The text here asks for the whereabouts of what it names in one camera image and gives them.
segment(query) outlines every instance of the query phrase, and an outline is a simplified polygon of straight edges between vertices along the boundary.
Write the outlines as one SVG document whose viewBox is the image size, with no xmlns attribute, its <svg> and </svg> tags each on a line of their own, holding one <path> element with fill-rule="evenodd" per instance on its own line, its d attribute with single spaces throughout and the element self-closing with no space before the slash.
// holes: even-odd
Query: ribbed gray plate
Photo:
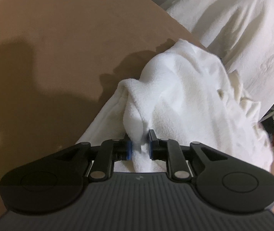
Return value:
<svg viewBox="0 0 274 231">
<path fill-rule="evenodd" d="M 114 173 L 92 183 L 78 201 L 53 214 L 8 212 L 0 231 L 274 231 L 270 211 L 251 215 L 220 212 L 202 202 L 189 184 L 165 173 Z"/>
</svg>

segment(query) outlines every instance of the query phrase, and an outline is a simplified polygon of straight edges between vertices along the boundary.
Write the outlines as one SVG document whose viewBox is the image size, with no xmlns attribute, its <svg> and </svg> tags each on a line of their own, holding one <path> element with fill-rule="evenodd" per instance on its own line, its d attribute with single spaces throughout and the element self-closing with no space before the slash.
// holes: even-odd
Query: brown cardboard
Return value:
<svg viewBox="0 0 274 231">
<path fill-rule="evenodd" d="M 150 0 L 0 0 L 0 179 L 73 145 L 179 38 L 202 47 Z"/>
</svg>

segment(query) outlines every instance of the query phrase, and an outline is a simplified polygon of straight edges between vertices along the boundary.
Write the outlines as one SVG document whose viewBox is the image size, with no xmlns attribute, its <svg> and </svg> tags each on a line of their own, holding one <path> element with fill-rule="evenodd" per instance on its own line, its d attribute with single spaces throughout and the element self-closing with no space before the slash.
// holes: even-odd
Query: screw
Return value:
<svg viewBox="0 0 274 231">
<path fill-rule="evenodd" d="M 190 176 L 190 173 L 187 171 L 180 170 L 180 171 L 175 172 L 175 177 L 179 178 L 179 179 L 186 179 L 189 176 Z"/>
<path fill-rule="evenodd" d="M 90 174 L 93 179 L 102 179 L 105 177 L 105 175 L 106 174 L 103 171 L 93 171 Z"/>
</svg>

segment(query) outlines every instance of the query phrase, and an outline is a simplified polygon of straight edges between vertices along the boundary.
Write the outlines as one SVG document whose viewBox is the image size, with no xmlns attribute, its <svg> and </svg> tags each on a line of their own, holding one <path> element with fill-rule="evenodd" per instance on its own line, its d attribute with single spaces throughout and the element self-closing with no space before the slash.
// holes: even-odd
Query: white towel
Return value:
<svg viewBox="0 0 274 231">
<path fill-rule="evenodd" d="M 261 101 L 260 118 L 274 104 L 274 0 L 167 0 L 161 5 L 227 72 Z"/>
<path fill-rule="evenodd" d="M 151 161 L 146 136 L 189 146 L 199 141 L 267 171 L 273 161 L 265 131 L 258 127 L 260 103 L 249 98 L 236 72 L 227 75 L 215 55 L 179 40 L 144 67 L 139 80 L 118 84 L 78 142 L 100 145 L 121 138 L 133 141 L 132 162 L 116 162 L 118 172 L 166 171 Z"/>
</svg>

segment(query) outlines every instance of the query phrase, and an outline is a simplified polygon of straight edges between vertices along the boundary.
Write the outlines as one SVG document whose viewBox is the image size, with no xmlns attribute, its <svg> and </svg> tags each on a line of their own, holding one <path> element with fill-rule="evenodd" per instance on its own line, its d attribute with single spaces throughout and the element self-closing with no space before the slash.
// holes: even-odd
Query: white fleece cloth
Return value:
<svg viewBox="0 0 274 231">
<path fill-rule="evenodd" d="M 132 162 L 116 162 L 118 172 L 165 171 L 151 161 L 149 129 L 180 145 L 199 141 L 267 171 L 273 161 L 270 142 L 258 127 L 260 103 L 250 99 L 236 72 L 227 75 L 219 58 L 179 40 L 144 67 L 139 80 L 118 84 L 114 95 L 78 140 L 133 141 Z"/>
<path fill-rule="evenodd" d="M 228 73 L 238 71 L 264 116 L 274 104 L 274 0 L 167 0 L 161 7 Z"/>
</svg>

